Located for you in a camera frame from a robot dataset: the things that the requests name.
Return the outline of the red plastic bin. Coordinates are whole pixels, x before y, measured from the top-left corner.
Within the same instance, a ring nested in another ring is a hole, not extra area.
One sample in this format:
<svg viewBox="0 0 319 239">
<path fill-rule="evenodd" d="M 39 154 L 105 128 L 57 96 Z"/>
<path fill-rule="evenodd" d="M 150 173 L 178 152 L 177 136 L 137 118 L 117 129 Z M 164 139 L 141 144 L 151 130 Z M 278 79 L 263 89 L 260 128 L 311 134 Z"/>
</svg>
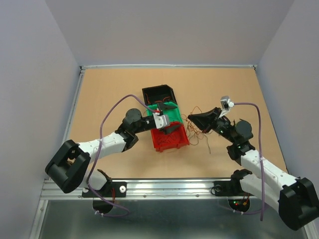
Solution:
<svg viewBox="0 0 319 239">
<path fill-rule="evenodd" d="M 171 134 L 164 134 L 162 129 L 152 129 L 151 135 L 154 148 L 157 152 L 163 152 L 167 149 L 181 148 L 189 145 L 184 125 L 178 121 L 173 121 L 170 125 L 180 124 L 180 127 Z"/>
</svg>

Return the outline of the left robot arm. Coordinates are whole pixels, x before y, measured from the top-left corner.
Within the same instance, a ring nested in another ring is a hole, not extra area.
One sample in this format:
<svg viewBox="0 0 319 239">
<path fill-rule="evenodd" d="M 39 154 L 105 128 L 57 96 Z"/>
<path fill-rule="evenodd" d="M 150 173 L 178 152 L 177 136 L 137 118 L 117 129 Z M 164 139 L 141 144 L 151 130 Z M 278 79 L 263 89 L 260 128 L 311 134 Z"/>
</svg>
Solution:
<svg viewBox="0 0 319 239">
<path fill-rule="evenodd" d="M 166 131 L 170 126 L 165 111 L 173 107 L 158 103 L 150 116 L 143 116 L 138 109 L 130 109 L 119 128 L 108 136 L 99 139 L 75 143 L 65 141 L 45 168 L 45 173 L 64 192 L 70 193 L 78 187 L 95 191 L 106 196 L 111 190 L 111 178 L 102 170 L 88 169 L 90 163 L 98 159 L 131 149 L 137 142 L 137 134 L 151 129 Z"/>
</svg>

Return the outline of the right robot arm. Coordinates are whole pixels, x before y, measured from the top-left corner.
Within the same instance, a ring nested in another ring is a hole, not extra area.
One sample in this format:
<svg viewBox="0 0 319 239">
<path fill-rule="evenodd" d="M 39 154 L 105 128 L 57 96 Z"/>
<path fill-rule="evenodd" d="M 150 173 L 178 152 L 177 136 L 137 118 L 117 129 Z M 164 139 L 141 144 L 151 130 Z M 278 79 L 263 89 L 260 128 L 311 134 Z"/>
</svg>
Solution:
<svg viewBox="0 0 319 239">
<path fill-rule="evenodd" d="M 231 175 L 232 194 L 249 193 L 262 201 L 262 208 L 273 208 L 284 224 L 297 231 L 319 217 L 319 198 L 307 178 L 292 176 L 264 158 L 249 140 L 249 122 L 231 122 L 221 108 L 187 117 L 202 133 L 216 132 L 229 142 L 229 157 L 243 167 Z"/>
</svg>

